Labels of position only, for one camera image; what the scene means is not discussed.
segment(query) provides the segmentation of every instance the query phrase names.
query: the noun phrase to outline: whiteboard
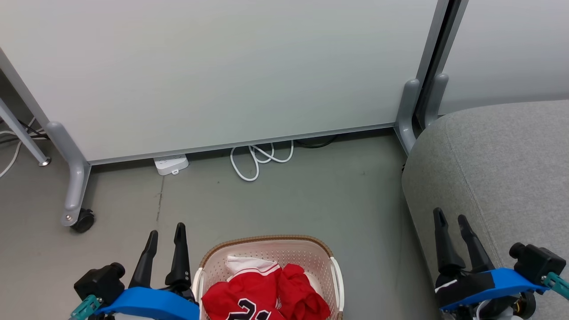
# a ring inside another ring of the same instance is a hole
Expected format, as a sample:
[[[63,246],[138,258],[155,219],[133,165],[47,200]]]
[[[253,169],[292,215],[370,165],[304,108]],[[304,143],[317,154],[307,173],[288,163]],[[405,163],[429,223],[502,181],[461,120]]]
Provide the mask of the whiteboard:
[[[0,47],[88,161],[395,121],[436,0],[3,0]]]
[[[569,99],[569,2],[469,1],[443,72],[439,114]]]

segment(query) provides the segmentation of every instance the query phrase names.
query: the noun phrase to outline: jersey number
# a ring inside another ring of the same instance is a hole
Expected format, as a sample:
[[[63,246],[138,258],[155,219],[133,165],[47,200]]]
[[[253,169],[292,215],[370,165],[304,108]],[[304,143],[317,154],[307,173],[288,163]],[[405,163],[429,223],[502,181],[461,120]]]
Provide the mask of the jersey number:
[[[227,320],[253,320],[253,316],[257,312],[257,305],[253,301],[243,298],[237,303],[245,312],[231,312],[227,317]],[[261,310],[257,313],[255,320],[269,320],[271,313],[267,310]]]

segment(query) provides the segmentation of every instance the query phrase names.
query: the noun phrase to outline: red fabric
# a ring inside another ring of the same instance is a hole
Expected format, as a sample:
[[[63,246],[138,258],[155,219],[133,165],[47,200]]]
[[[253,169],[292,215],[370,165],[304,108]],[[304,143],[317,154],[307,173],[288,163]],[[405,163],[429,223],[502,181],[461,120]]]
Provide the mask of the red fabric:
[[[299,265],[285,266],[277,291],[281,298],[279,311],[287,320],[325,320],[330,316],[328,304],[314,291]]]
[[[229,282],[214,284],[201,298],[211,320],[255,319],[285,320],[277,305],[277,281],[282,269],[262,275],[256,272],[239,274]],[[254,304],[253,311],[247,305]]]

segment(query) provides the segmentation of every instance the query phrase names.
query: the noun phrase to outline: gray fabric sofa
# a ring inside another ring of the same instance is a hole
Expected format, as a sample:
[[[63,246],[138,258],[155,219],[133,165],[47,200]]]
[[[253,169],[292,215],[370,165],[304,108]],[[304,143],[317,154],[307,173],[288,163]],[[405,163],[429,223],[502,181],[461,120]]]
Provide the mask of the gray fabric sofa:
[[[435,207],[443,209],[467,270],[460,214],[496,268],[513,267],[508,251],[516,242],[569,260],[569,101],[484,106],[443,116],[417,139],[402,184],[433,283]],[[547,292],[536,298],[532,319],[567,317],[569,302],[561,296]]]

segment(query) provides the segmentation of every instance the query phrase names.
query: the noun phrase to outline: power strip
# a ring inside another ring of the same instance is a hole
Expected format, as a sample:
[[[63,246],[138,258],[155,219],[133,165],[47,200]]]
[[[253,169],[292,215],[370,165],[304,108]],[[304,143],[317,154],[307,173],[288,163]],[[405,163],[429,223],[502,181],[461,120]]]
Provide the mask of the power strip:
[[[176,175],[180,173],[180,170],[189,166],[188,158],[185,157],[185,154],[154,158],[154,164],[156,165],[156,169],[158,169],[159,175],[167,175],[170,173]]]

